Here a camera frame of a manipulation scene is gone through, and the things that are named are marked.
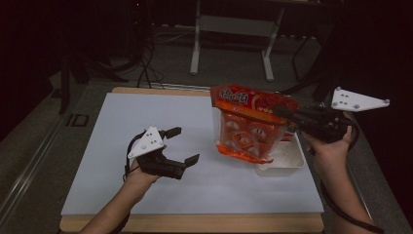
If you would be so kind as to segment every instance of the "dark background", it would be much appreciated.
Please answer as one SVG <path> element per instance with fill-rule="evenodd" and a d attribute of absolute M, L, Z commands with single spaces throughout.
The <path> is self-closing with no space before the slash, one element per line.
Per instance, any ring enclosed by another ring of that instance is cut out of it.
<path fill-rule="evenodd" d="M 410 106 L 413 97 L 413 17 L 410 13 L 413 7 L 407 0 L 347 3 L 347 13 L 339 19 L 341 27 L 330 38 L 334 53 L 326 57 L 343 57 L 338 64 L 344 67 L 339 69 L 343 88 L 391 100 L 387 108 L 358 113 L 356 117 L 412 225 L 413 203 L 410 198 L 413 189 L 410 189 L 409 180 L 413 177 L 410 152 L 410 121 L 413 119 Z M 52 0 L 1 3 L 0 140 L 52 91 L 48 78 L 60 70 L 63 29 L 70 29 L 74 41 L 79 39 L 76 35 L 81 35 L 83 39 L 79 41 L 78 49 L 83 48 L 95 59 L 105 59 L 110 54 L 127 56 L 124 49 L 128 50 L 128 8 L 113 4 L 114 1 L 96 5 L 94 1 L 70 1 L 67 4 Z M 210 1 L 206 10 L 219 15 L 223 10 L 228 11 L 228 7 L 222 1 Z M 88 14 L 96 14 L 96 11 L 110 17 L 99 21 L 95 15 Z M 281 26 L 282 34 L 308 35 L 312 32 L 308 31 L 311 28 L 309 22 L 337 20 L 319 11 L 325 10 L 305 6 L 288 8 Z M 156 25 L 193 25 L 194 14 L 195 1 L 153 1 L 152 16 Z M 272 16 L 271 12 L 261 13 L 248 7 L 240 7 L 230 14 Z"/>

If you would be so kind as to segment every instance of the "white table surface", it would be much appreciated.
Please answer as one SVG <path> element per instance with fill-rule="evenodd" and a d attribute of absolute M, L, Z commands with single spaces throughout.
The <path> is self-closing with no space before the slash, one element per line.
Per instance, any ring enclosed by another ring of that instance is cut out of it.
<path fill-rule="evenodd" d="M 108 94 L 62 215 L 96 214 L 121 187 L 131 139 L 149 126 L 181 127 L 164 154 L 183 162 L 201 154 L 181 180 L 162 177 L 132 214 L 322 213 L 307 163 L 289 176 L 260 176 L 254 165 L 219 154 L 210 97 Z"/>

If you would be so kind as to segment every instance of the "orange snack bag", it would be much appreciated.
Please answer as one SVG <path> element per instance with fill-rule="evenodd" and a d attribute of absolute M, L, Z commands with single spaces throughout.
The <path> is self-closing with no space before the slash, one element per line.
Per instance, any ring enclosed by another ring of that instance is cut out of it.
<path fill-rule="evenodd" d="M 295 111 L 298 102 L 239 85 L 212 87 L 210 96 L 212 106 L 220 109 L 220 117 L 214 118 L 219 122 L 218 151 L 250 163 L 273 162 L 271 151 L 289 124 L 273 114 L 274 106 Z"/>

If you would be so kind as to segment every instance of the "plastic container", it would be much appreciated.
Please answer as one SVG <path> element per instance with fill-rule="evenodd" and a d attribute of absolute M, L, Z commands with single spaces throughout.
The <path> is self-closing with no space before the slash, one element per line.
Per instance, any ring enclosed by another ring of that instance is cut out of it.
<path fill-rule="evenodd" d="M 290 142 L 282 141 L 273 150 L 274 161 L 257 164 L 255 170 L 261 176 L 290 176 L 305 165 L 304 153 L 297 135 Z"/>
<path fill-rule="evenodd" d="M 289 122 L 273 113 L 276 105 L 295 111 L 298 103 L 279 94 L 228 85 L 212 87 L 215 145 L 218 151 L 250 163 L 273 162 L 272 151 L 285 137 Z"/>

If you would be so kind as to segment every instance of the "metal frame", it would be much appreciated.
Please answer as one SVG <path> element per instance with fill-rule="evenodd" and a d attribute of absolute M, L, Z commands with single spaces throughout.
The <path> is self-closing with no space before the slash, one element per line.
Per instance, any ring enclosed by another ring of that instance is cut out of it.
<path fill-rule="evenodd" d="M 269 44 L 266 50 L 262 51 L 262 59 L 267 81 L 274 81 L 273 69 L 270 62 L 270 53 L 273 50 L 274 42 L 280 28 L 284 8 L 281 8 L 276 21 L 254 20 L 254 19 L 235 19 L 201 14 L 201 0 L 197 0 L 197 15 L 195 19 L 195 44 L 192 53 L 191 69 L 192 75 L 198 74 L 200 62 L 200 33 L 203 31 L 215 31 L 236 33 L 243 35 L 254 35 L 269 37 Z"/>

